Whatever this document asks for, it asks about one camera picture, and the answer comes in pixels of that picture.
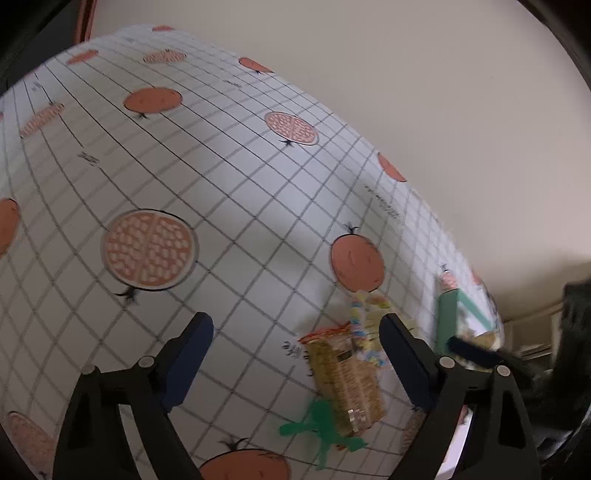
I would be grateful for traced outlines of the yellow snack packet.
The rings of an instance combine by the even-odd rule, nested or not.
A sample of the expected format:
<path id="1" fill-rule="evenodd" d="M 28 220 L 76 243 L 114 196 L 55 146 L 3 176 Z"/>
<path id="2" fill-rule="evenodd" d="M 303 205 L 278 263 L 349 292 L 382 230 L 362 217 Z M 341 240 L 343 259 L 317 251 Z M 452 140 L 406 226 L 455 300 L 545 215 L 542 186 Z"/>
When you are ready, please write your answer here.
<path id="1" fill-rule="evenodd" d="M 351 326 L 317 330 L 301 337 L 300 343 L 315 388 L 331 405 L 339 434 L 362 435 L 383 418 L 377 366 L 356 350 Z"/>

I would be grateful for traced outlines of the pastel chenille scrunchie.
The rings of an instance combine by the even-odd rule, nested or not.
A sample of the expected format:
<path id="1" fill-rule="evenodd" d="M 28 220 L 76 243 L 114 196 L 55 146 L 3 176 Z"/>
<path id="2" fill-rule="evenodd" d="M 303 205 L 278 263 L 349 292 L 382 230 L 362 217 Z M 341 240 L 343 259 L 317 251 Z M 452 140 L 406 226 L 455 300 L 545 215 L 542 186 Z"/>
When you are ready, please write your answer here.
<path id="1" fill-rule="evenodd" d="M 349 330 L 353 342 L 353 350 L 360 360 L 373 364 L 378 369 L 387 368 L 390 363 L 381 345 L 380 334 L 373 339 L 365 329 L 366 300 L 372 292 L 358 291 L 349 298 Z"/>

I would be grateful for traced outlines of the green paper figure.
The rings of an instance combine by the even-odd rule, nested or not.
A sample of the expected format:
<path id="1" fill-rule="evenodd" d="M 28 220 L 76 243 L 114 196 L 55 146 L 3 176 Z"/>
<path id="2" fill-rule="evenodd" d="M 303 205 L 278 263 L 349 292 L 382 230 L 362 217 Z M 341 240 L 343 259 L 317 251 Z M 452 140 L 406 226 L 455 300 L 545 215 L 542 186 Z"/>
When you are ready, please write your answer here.
<path id="1" fill-rule="evenodd" d="M 315 399 L 308 407 L 307 416 L 301 422 L 288 422 L 279 428 L 281 437 L 296 436 L 301 433 L 314 433 L 320 441 L 317 455 L 317 469 L 327 466 L 328 454 L 332 446 L 341 447 L 349 452 L 356 452 L 367 447 L 367 442 L 360 437 L 348 437 L 339 433 L 335 423 L 335 413 L 331 403 L 325 399 Z"/>

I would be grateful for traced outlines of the white tray teal rim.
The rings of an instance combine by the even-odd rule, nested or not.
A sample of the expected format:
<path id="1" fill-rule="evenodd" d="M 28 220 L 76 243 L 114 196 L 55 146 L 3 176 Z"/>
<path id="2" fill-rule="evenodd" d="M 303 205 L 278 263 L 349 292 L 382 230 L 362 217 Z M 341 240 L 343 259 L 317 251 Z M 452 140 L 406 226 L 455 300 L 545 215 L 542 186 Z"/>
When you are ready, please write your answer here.
<path id="1" fill-rule="evenodd" d="M 498 350 L 504 343 L 504 333 L 498 323 L 486 317 L 460 289 L 447 291 L 439 297 L 435 352 L 453 358 L 468 369 L 484 371 L 483 367 L 451 352 L 448 340 L 454 336 L 491 351 Z"/>

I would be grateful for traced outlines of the white shelf unit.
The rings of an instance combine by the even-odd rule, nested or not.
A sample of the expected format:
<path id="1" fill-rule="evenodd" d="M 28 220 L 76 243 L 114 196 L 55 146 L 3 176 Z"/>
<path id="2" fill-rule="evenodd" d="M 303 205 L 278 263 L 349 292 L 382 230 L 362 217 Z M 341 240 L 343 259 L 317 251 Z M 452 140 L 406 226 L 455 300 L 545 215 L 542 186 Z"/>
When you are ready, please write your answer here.
<path id="1" fill-rule="evenodd" d="M 562 305 L 555 303 L 504 322 L 504 347 L 526 360 L 553 362 L 561 337 Z"/>

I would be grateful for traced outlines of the pomegranate grid tablecloth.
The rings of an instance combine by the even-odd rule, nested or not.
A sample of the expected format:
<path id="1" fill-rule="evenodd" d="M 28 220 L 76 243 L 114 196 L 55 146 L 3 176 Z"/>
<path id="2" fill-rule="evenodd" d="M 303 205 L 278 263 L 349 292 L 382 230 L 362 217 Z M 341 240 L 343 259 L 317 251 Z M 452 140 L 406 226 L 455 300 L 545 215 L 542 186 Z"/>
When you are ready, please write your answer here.
<path id="1" fill-rule="evenodd" d="M 301 336 L 348 316 L 329 262 L 339 236 L 377 246 L 382 293 L 427 341 L 444 268 L 489 306 L 434 208 L 380 157 L 293 83 L 171 28 L 128 27 L 41 64 L 1 98 L 1 194 L 20 213 L 1 258 L 2 412 L 57 437 L 84 366 L 129 367 L 202 311 L 211 349 L 171 414 L 196 464 L 238 439 L 295 479 L 387 478 L 412 414 L 392 370 L 363 450 L 318 469 L 314 436 L 279 433 L 315 395 Z M 183 220 L 198 253 L 182 280 L 127 302 L 101 240 L 139 209 Z"/>

